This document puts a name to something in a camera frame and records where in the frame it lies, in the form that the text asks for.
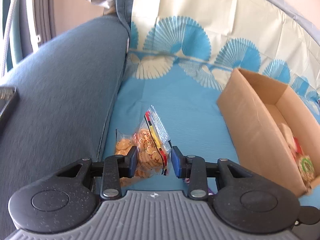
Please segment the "blue patterned sofa cover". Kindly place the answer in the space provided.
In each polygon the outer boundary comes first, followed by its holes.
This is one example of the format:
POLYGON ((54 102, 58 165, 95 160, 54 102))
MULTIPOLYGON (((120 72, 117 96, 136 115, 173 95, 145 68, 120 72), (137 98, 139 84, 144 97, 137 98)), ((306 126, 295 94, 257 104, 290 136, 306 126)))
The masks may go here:
POLYGON ((283 0, 129 0, 124 79, 105 155, 155 107, 171 142, 238 161, 217 99, 236 68, 289 85, 319 119, 319 29, 283 0))

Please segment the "snack packets inside box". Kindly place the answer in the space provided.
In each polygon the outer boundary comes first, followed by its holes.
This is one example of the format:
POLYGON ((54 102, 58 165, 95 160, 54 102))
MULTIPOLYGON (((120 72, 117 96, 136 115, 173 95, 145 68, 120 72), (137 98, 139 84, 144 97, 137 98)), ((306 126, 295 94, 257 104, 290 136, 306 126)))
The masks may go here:
POLYGON ((310 156, 304 153, 298 138, 294 136, 287 124, 279 123, 278 128, 291 151, 305 186, 310 189, 311 182, 316 178, 316 172, 310 156))

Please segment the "purple snack bar wrapper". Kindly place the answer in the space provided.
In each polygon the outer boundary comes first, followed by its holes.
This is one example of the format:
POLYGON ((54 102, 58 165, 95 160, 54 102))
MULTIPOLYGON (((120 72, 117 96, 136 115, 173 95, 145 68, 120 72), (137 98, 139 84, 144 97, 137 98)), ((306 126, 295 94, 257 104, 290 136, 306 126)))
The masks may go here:
POLYGON ((183 178, 183 182, 188 186, 188 193, 191 193, 195 190, 202 190, 207 193, 208 196, 213 196, 214 191, 208 186, 207 181, 204 179, 196 179, 196 178, 183 178))

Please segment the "grey curtain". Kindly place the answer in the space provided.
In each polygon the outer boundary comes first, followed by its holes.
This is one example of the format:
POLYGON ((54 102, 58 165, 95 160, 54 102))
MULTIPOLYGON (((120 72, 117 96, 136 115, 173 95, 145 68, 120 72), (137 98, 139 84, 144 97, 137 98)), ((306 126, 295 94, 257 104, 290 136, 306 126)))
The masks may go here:
POLYGON ((53 0, 1 0, 1 76, 55 36, 53 0))

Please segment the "brown cardboard box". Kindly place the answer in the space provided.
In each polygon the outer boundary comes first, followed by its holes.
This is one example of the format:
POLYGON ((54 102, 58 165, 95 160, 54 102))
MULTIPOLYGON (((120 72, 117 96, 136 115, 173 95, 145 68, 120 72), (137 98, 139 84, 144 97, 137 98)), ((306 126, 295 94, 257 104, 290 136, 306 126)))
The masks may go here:
POLYGON ((242 68, 232 71, 217 105, 240 164, 297 197, 319 186, 319 123, 287 84, 242 68), (307 187, 279 124, 285 124, 311 159, 316 177, 307 187))

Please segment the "clear bag of cookies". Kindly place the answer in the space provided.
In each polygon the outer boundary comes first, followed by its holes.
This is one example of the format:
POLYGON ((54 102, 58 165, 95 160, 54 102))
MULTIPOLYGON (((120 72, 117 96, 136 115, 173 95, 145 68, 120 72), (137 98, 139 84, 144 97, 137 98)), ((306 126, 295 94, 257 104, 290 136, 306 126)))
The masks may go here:
POLYGON ((116 155, 127 155, 136 146, 137 168, 132 178, 120 178, 120 185, 127 187, 153 175, 167 176, 171 154, 171 141, 155 107, 150 106, 132 135, 116 130, 116 155))

